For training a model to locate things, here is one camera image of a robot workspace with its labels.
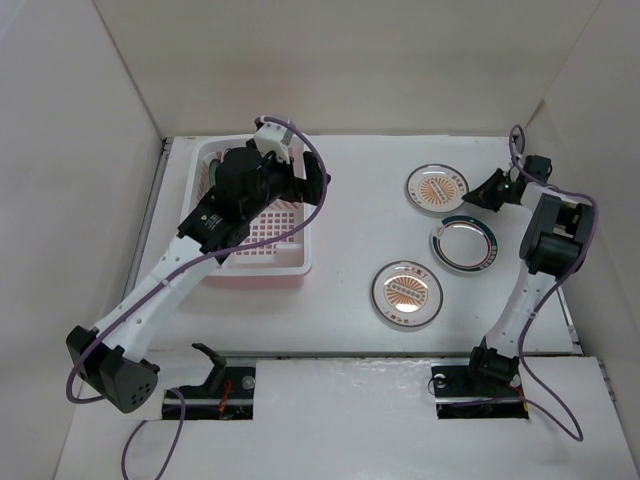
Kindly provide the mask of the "blue floral pattern plate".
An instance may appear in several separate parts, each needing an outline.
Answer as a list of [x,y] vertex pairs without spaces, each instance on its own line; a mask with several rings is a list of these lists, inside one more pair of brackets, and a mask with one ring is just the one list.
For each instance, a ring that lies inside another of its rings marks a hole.
[[208,166],[208,179],[209,179],[209,187],[213,188],[216,183],[216,172],[219,166],[221,165],[221,160],[219,158],[213,158]]

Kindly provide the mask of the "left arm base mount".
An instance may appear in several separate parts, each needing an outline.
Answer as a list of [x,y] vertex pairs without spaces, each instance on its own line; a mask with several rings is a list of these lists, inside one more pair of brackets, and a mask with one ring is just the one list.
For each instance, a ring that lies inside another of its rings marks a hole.
[[161,360],[161,418],[244,421],[253,418],[256,361],[220,355],[203,343]]

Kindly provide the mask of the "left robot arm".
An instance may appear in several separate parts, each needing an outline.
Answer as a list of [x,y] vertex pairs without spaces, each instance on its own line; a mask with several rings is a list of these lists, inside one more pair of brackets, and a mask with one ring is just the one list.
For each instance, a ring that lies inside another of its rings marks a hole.
[[315,149],[303,152],[305,175],[292,161],[247,144],[209,164],[209,190],[178,226],[156,266],[92,328],[74,327],[65,343],[81,378],[128,414],[140,408],[159,380],[159,366],[145,358],[152,338],[186,295],[233,253],[250,249],[251,223],[277,200],[321,208],[330,176]]

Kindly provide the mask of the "green red rimmed plate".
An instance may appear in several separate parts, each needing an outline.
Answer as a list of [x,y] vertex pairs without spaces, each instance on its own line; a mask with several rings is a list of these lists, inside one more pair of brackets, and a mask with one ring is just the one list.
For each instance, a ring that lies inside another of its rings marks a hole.
[[440,220],[431,232],[435,258],[446,268],[462,274],[478,274],[496,261],[499,244],[495,233],[481,220],[452,215]]

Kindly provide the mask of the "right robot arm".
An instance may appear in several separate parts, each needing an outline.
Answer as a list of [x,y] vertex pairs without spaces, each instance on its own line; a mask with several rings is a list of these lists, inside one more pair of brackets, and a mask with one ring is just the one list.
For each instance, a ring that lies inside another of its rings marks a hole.
[[494,212],[512,204],[532,213],[519,248],[517,283],[499,319],[462,369],[465,387],[476,394],[506,385],[518,374],[526,332],[561,282],[581,267],[598,224],[594,199],[547,182],[552,173],[549,158],[529,155],[513,166],[519,171],[515,179],[498,169],[463,196],[465,202]]

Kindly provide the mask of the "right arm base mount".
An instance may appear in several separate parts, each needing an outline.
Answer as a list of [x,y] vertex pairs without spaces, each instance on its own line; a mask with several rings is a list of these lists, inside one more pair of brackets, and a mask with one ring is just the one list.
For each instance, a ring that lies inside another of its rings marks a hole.
[[529,412],[522,391],[501,380],[476,377],[463,364],[431,366],[429,392],[436,400],[439,420],[526,420]]

